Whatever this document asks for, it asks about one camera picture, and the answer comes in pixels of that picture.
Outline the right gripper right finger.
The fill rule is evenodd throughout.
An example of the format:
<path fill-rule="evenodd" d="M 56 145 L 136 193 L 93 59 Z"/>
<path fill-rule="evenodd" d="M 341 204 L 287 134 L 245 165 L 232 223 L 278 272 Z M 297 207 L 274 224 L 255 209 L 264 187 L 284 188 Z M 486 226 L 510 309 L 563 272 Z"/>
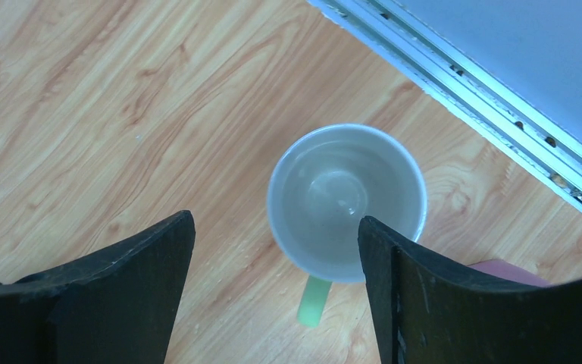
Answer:
<path fill-rule="evenodd" d="M 358 247 L 383 363 L 582 363 L 582 278 L 535 287 L 419 245 L 374 217 Z"/>

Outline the light green mug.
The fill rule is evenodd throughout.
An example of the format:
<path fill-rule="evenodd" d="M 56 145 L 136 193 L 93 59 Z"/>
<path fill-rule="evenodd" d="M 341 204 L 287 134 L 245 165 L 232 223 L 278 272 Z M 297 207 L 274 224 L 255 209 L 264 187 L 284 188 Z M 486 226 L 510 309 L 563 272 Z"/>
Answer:
<path fill-rule="evenodd" d="M 285 151 L 269 180 L 266 209 L 275 242 L 308 275 L 296 317 L 314 328 L 332 284 L 365 279 L 358 252 L 363 217 L 416 241 L 427 190 L 414 157 L 394 137 L 364 124 L 333 124 Z"/>

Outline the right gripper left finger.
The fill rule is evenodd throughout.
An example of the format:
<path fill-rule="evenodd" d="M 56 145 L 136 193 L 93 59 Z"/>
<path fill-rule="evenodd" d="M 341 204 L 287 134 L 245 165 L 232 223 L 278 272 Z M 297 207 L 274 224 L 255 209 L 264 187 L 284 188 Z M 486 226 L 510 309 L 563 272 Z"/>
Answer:
<path fill-rule="evenodd" d="M 183 210 L 94 253 L 0 283 L 0 363 L 163 363 L 195 238 Z"/>

